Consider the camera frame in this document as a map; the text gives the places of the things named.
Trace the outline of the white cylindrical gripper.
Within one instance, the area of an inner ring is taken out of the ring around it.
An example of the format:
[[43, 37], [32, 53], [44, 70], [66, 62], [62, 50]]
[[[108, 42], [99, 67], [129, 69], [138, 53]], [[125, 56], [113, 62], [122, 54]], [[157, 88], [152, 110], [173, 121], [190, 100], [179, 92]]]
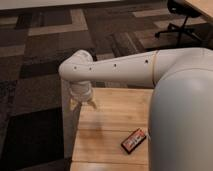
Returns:
[[88, 105], [97, 109], [97, 105], [92, 98], [93, 91], [92, 85], [89, 81], [82, 81], [70, 84], [70, 94], [76, 100], [71, 99], [69, 109], [73, 111], [77, 106], [78, 102], [87, 102]]

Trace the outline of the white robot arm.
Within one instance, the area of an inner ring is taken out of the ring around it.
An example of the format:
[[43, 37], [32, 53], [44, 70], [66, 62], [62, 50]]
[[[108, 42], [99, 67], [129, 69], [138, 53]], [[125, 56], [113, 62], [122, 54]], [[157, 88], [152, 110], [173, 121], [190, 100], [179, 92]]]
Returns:
[[59, 66], [78, 102], [91, 99], [93, 81], [151, 88], [150, 171], [213, 171], [213, 50], [175, 48], [95, 61], [76, 51]]

